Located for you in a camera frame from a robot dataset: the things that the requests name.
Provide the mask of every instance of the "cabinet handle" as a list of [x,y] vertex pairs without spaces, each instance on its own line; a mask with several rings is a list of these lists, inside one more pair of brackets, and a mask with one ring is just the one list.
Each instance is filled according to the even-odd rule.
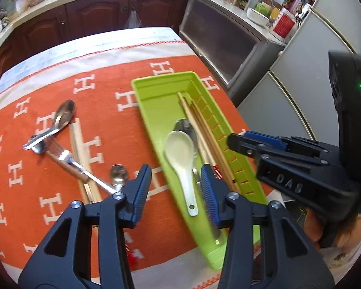
[[123,4],[122,7],[120,8],[120,11],[121,11],[122,13],[127,13],[127,9],[128,9],[127,5],[126,5],[126,4]]
[[61,21],[60,25],[62,26],[63,31],[66,33],[67,32],[67,25],[65,21]]

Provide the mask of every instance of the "fork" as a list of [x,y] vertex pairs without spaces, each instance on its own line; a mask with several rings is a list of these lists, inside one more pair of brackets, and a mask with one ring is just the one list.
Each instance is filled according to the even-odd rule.
[[76,162],[72,156],[72,153],[69,150],[66,150],[62,147],[60,143],[58,143],[55,137],[51,136],[46,140],[48,150],[56,155],[59,161],[62,161],[66,164],[70,164],[80,170],[84,175],[88,176],[92,179],[97,185],[102,187],[109,194],[114,194],[116,190],[111,187],[111,185],[105,183],[99,178],[95,177],[89,171],[87,171],[83,166],[81,166],[78,162]]

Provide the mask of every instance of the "green tray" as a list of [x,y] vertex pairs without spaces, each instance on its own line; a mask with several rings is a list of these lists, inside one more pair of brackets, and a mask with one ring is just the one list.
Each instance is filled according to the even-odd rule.
[[[166,137],[174,129],[175,122],[180,118],[187,118],[179,103],[178,92],[181,92],[188,101],[194,99],[200,109],[203,110],[202,114],[224,152],[241,193],[252,202],[266,204],[262,187],[255,178],[247,157],[227,148],[226,139],[229,134],[233,133],[233,130],[197,74],[182,72],[139,78],[132,81],[132,87],[177,207],[202,254],[212,268],[219,270],[222,268],[226,250],[226,233],[221,232],[218,239],[219,244],[217,244],[211,233],[208,218],[204,211],[204,201],[196,184],[194,184],[194,192],[199,212],[197,216],[189,216],[181,184],[164,154]],[[200,156],[196,160],[196,166],[200,171],[202,167]],[[258,226],[253,227],[253,236],[254,244],[258,243],[260,240]]]

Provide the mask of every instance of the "blue gripper pad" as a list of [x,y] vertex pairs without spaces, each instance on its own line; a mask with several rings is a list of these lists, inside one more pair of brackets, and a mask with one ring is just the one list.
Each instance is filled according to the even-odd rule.
[[119,212],[119,218],[125,222],[124,227],[133,228],[140,221],[150,183],[151,167],[144,164],[136,179],[128,181],[123,187],[126,204],[124,210]]
[[226,194],[230,192],[226,182],[215,178],[209,164],[202,166],[202,192],[211,221],[217,228],[227,228],[234,219],[234,210],[226,205]]
[[286,145],[277,137],[260,134],[259,132],[248,131],[243,135],[245,138],[257,140],[264,145],[270,145],[273,149],[285,151]]

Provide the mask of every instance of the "cabinet door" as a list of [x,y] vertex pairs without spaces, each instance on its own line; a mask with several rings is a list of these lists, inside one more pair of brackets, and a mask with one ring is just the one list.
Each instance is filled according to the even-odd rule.
[[182,22],[188,0],[130,0],[142,27],[171,27],[176,32]]
[[21,49],[26,52],[24,59],[69,41],[64,5],[36,16],[15,31],[19,36]]
[[20,61],[21,58],[16,43],[14,42],[14,36],[11,35],[0,47],[0,77]]
[[122,29],[129,0],[77,0],[66,5],[71,38]]

